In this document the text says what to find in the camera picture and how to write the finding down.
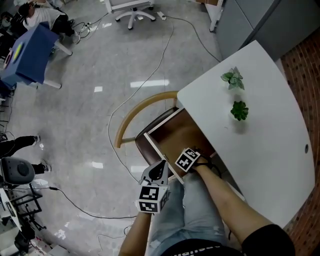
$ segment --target white table leg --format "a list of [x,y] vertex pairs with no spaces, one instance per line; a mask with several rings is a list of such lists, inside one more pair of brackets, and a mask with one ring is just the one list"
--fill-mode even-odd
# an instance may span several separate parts
[[43,83],[48,85],[48,86],[52,86],[54,88],[57,88],[57,89],[60,89],[61,86],[62,86],[60,83],[57,83],[57,82],[54,82],[54,81],[51,81],[51,80],[47,80],[47,79],[45,79],[43,81]]
[[65,47],[62,43],[59,42],[59,39],[54,43],[56,47],[64,51],[68,55],[72,55],[72,51],[70,51],[67,47]]

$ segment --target potted plant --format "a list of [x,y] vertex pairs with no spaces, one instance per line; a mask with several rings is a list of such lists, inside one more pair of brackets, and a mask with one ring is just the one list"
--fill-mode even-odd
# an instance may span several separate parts
[[237,87],[243,90],[245,89],[244,84],[241,81],[243,77],[242,75],[240,75],[240,72],[236,66],[234,68],[231,68],[228,73],[224,73],[221,78],[223,81],[229,83],[229,90]]
[[234,116],[235,119],[238,121],[246,120],[249,112],[249,108],[246,107],[246,103],[241,101],[235,101],[233,103],[233,108],[231,109],[231,114]]

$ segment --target red brick floor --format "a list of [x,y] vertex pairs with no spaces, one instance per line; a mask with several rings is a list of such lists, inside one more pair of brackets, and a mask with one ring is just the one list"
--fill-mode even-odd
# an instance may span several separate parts
[[320,29],[281,60],[309,132],[315,166],[315,188],[285,231],[296,255],[309,256],[320,242]]

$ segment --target light blue jeans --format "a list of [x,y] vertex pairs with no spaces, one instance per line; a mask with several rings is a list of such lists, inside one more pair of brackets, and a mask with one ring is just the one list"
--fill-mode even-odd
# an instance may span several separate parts
[[227,245],[225,228],[205,183],[198,173],[169,183],[169,200],[153,218],[148,255],[160,256],[186,239],[203,239]]

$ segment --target tiled floor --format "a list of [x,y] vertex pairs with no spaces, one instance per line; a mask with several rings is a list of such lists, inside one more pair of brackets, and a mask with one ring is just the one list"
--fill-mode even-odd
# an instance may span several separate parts
[[[192,22],[209,51],[221,58],[210,19],[203,5],[186,0],[158,0],[154,11]],[[68,3],[64,11],[77,22],[93,22],[106,13],[100,0]],[[62,83],[60,90],[39,85],[18,86],[8,131],[15,137],[41,135],[44,148],[27,147],[14,156],[52,165],[52,173],[38,175],[37,188],[56,186],[83,210],[106,217],[134,216],[138,185],[115,157],[107,137],[110,115],[157,67],[174,25],[174,33],[160,68],[150,82],[111,120],[112,140],[124,116],[139,101],[160,92],[180,90],[217,64],[201,46],[192,27],[180,20],[144,18],[128,31],[129,17],[115,22],[106,16],[92,38],[72,46],[73,55],[58,51],[48,65],[47,75]],[[94,92],[102,87],[101,92]],[[129,126],[126,136],[137,135],[148,123],[168,109],[170,101],[153,104]],[[147,163],[134,143],[117,151],[137,177]],[[93,167],[93,162],[103,168]],[[97,219],[81,213],[58,191],[40,190],[43,212],[38,219],[46,225],[46,239],[79,255],[101,250],[99,234],[121,237],[130,219]],[[122,238],[99,237],[100,256],[118,255]]]

